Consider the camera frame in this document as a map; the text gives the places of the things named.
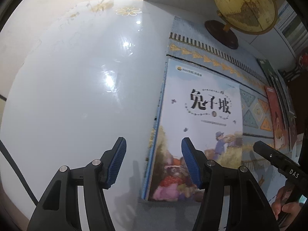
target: ribbed blue pad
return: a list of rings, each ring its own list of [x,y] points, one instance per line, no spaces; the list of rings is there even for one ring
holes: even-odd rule
[[[185,139],[182,140],[181,143],[182,147],[182,154],[185,159],[186,166],[188,168],[190,178],[193,181],[195,185],[197,185],[198,188],[200,188],[202,182],[201,182],[201,176],[200,176],[200,168],[198,166],[198,163],[196,162],[190,148],[188,147],[187,142]]]
[[[111,187],[112,184],[115,183],[116,181],[116,178],[118,176],[118,173],[119,173],[119,170],[120,170],[120,167],[121,167],[121,164],[123,162],[123,159],[124,159],[124,156],[125,156],[125,153],[126,153],[126,140],[124,139],[118,150],[116,151],[111,163],[110,163],[110,166],[108,168],[108,175],[107,175],[107,185],[109,187]]]

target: teal triangle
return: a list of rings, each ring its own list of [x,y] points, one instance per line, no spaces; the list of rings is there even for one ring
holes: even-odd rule
[[[243,125],[248,127],[259,128],[250,110],[247,110],[243,116]]]
[[[241,93],[241,97],[243,98],[243,100],[246,102],[248,107],[250,107],[256,97],[241,89],[240,89],[240,93]]]

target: white wall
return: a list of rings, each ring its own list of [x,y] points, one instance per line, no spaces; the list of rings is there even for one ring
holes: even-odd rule
[[[77,3],[88,0],[23,0],[0,32],[0,94],[7,97],[16,73],[39,36]]]
[[[207,20],[218,20],[217,6],[214,0],[146,0],[162,3],[206,16]],[[273,28],[270,32],[255,36],[232,29],[238,38],[242,38],[270,61],[275,69],[286,69],[295,63],[293,51],[280,34]]]

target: robotic claw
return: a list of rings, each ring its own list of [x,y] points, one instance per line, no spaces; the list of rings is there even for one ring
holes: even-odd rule
[[[303,146],[308,145],[304,137]],[[226,231],[279,231],[285,218],[278,221],[257,181],[245,166],[222,167],[196,150],[188,137],[182,140],[182,153],[194,184],[205,189],[193,231],[217,231],[221,219],[224,186],[230,186],[230,203]],[[278,168],[295,185],[286,203],[308,197],[308,174],[285,155],[258,141],[254,151]],[[115,183],[126,152],[126,140],[119,137],[111,150],[85,167],[70,170],[62,166],[42,195],[30,220],[28,231],[81,231],[77,186],[84,187],[84,199],[91,231],[115,231],[103,189]],[[308,201],[287,231],[306,230]]]

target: globe base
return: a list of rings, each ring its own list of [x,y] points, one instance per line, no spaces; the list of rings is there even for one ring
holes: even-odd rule
[[[210,20],[206,21],[204,26],[208,32],[223,45],[230,49],[238,48],[238,38],[230,29],[225,31],[225,25],[223,23],[216,20]]]

